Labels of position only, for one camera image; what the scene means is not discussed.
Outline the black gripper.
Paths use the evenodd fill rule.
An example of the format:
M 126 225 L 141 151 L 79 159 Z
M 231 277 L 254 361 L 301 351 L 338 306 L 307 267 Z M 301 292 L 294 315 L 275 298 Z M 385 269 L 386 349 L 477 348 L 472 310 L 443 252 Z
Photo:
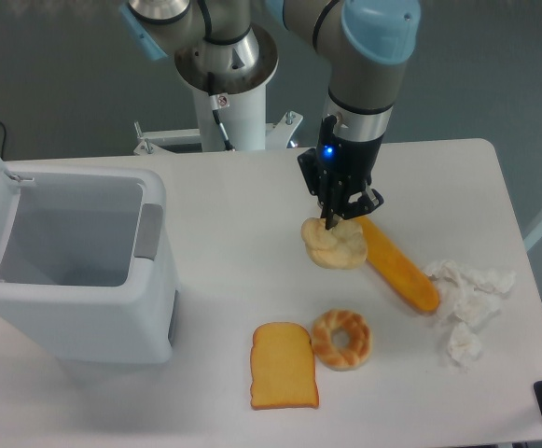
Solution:
M 337 225 L 335 216 L 342 219 L 362 217 L 384 204 L 383 196 L 370 186 L 382 137 L 364 142 L 350 141 L 337 136 L 337 124 L 334 115 L 324 118 L 316 149 L 309 148 L 298 156 L 307 189 L 318 199 L 327 231 Z M 335 209 L 339 181 L 349 196 L 356 193 L 359 196 Z

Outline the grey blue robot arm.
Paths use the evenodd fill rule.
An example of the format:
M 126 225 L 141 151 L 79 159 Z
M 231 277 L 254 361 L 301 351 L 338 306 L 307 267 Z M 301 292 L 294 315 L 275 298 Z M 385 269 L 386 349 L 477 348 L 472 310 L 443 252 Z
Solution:
M 414 52 L 415 1 L 270 1 L 267 10 L 331 68 L 318 141 L 299 166 L 328 228 L 371 213 L 382 196 L 371 171 Z M 262 91 L 278 55 L 253 23 L 247 1 L 125 1 L 120 12 L 152 59 L 171 57 L 202 105 L 202 134 L 213 150 L 237 150 L 238 137 L 264 134 L 239 97 Z

